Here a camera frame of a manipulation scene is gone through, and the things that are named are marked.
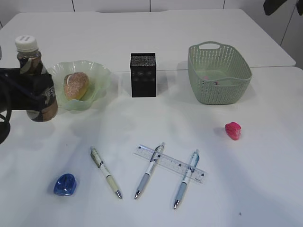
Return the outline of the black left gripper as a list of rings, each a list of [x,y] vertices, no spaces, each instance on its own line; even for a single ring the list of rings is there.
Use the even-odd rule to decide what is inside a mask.
[[[41,111],[55,104],[56,95],[51,74],[43,68],[34,74],[19,68],[0,69],[0,143],[10,133],[12,110]]]

